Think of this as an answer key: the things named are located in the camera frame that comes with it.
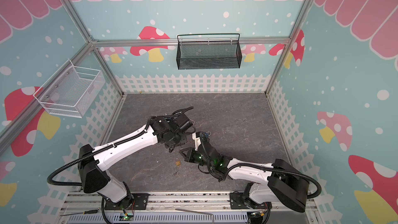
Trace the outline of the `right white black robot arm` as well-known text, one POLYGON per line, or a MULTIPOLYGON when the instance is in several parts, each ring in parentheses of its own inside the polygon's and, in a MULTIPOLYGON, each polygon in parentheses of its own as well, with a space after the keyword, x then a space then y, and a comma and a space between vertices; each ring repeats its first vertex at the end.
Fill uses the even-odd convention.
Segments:
POLYGON ((217 181, 226 179, 248 182, 242 200, 249 208, 265 202, 279 201, 285 207, 303 213, 308 199, 318 197, 322 186, 283 159, 260 164, 238 160, 222 155, 211 145, 204 132, 193 136, 195 146, 181 149, 184 161, 206 168, 206 174, 217 181))

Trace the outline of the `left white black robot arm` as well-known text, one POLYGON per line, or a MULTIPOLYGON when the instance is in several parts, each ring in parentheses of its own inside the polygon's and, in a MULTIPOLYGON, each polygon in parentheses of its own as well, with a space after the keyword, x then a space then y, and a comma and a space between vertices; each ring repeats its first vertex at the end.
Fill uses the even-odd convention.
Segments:
POLYGON ((78 159, 52 172, 47 183, 54 186, 78 186, 86 194, 97 193, 119 208, 134 204, 134 197, 125 182, 117 180, 108 171, 114 164, 148 146, 163 144, 172 152, 187 142, 188 131, 193 122, 186 112, 193 107, 183 108, 170 115, 151 116, 140 129, 105 145, 80 148, 78 159), (54 178, 66 169, 77 166, 79 182, 61 182, 54 178))

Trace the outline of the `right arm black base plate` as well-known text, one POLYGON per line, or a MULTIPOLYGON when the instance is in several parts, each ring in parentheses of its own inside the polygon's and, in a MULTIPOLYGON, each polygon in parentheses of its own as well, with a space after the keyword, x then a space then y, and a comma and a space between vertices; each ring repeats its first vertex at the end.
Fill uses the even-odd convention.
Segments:
POLYGON ((267 209, 266 203, 256 203, 248 197, 245 197, 243 192, 231 192, 229 197, 231 209, 267 209))

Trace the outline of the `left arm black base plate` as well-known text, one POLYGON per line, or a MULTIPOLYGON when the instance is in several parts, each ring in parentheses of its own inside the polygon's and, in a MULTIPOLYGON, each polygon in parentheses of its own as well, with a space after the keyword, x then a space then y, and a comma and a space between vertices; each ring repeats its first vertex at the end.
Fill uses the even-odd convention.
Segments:
POLYGON ((148 204, 149 194, 127 194, 120 202, 105 201, 105 210, 145 210, 148 204))

